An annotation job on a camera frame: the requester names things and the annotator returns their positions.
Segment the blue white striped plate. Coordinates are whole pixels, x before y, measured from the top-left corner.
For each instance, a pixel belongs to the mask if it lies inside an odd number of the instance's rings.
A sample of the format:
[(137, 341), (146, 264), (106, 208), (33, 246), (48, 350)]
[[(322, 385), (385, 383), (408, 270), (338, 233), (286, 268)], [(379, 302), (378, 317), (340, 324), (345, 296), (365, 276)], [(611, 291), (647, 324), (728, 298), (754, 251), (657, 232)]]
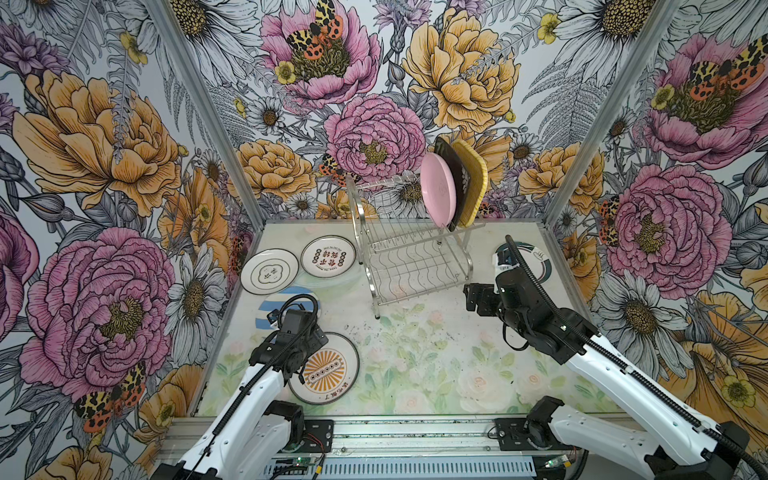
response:
[(277, 321), (270, 319), (270, 314), (274, 310), (279, 310), (283, 304), (296, 295), (311, 295), (315, 294), (311, 290), (301, 289), (285, 289), (280, 292), (276, 292), (267, 296), (259, 305), (255, 313), (255, 327), (257, 330), (275, 330), (278, 328)]

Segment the white plate green red band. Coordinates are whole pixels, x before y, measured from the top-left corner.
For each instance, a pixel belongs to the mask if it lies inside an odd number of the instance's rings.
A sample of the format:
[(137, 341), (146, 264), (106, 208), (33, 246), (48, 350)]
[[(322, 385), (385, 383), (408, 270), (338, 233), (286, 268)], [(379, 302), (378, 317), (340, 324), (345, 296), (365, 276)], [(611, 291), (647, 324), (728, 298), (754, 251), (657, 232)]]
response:
[[(526, 242), (516, 241), (521, 258), (530, 269), (531, 273), (540, 283), (546, 282), (553, 273), (553, 267), (549, 256), (540, 248)], [(514, 263), (511, 252), (506, 244), (500, 245), (493, 256), (495, 265)]]

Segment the white plate orange sunburst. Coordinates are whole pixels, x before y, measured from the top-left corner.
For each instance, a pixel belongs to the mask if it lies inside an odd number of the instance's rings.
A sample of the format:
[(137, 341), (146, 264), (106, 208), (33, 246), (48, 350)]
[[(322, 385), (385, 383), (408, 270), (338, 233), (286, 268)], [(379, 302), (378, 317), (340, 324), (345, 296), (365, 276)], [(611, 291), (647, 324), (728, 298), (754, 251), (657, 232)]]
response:
[(339, 400), (355, 384), (360, 357), (346, 336), (329, 332), (328, 342), (306, 362), (301, 374), (289, 381), (293, 395), (309, 405), (326, 405)]

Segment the pink round plate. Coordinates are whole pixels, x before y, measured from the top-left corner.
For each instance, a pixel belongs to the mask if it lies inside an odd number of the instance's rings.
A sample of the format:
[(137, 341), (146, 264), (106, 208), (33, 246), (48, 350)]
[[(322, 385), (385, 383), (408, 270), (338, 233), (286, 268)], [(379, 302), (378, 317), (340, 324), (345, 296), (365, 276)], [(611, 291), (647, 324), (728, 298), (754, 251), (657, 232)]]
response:
[(422, 159), (420, 187), (429, 217), (437, 227), (446, 228), (456, 212), (456, 186), (446, 161), (433, 152)]

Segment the yellow woven square plate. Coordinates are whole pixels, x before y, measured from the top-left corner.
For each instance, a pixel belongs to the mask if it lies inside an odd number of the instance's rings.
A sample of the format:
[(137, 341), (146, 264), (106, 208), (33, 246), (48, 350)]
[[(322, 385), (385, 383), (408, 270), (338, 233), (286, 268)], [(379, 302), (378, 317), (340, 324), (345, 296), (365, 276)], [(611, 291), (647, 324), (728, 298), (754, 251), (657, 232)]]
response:
[(488, 187), (488, 168), (485, 159), (464, 140), (451, 144), (469, 175), (466, 200), (459, 216), (459, 226), (470, 227), (478, 214)]

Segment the black floral square plate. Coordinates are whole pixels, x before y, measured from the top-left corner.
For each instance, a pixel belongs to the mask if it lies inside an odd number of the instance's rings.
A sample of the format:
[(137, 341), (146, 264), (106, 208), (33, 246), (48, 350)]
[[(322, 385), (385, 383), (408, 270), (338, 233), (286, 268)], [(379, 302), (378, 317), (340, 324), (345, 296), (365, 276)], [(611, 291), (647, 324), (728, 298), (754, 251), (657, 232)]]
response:
[(456, 150), (442, 137), (436, 139), (434, 152), (444, 160), (452, 175), (455, 191), (454, 213), (447, 228), (453, 232), (459, 225), (460, 215), (466, 202), (464, 165)]

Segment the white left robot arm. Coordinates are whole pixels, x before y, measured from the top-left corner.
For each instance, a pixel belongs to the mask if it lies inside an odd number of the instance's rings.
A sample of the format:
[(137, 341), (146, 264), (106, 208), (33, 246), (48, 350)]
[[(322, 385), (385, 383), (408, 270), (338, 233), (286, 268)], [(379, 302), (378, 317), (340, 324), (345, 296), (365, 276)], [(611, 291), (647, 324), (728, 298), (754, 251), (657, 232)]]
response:
[(302, 442), (303, 408), (278, 396), (328, 338), (317, 305), (287, 303), (271, 316), (277, 329), (252, 351), (222, 412), (180, 460), (158, 465), (154, 479), (256, 479), (276, 454)]

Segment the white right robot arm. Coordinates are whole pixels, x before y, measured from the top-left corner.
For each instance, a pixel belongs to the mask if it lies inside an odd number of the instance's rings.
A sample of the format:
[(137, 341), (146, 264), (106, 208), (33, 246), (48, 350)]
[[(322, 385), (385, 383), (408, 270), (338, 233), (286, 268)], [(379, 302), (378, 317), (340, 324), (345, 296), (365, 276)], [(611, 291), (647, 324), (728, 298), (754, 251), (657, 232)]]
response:
[(762, 465), (746, 450), (745, 429), (694, 410), (632, 364), (577, 311), (558, 307), (521, 266), (493, 284), (464, 286), (466, 308), (496, 317), (536, 351), (597, 385), (639, 429), (593, 418), (549, 395), (526, 417), (533, 443), (552, 442), (597, 453), (645, 479), (730, 479), (745, 463), (759, 478)]

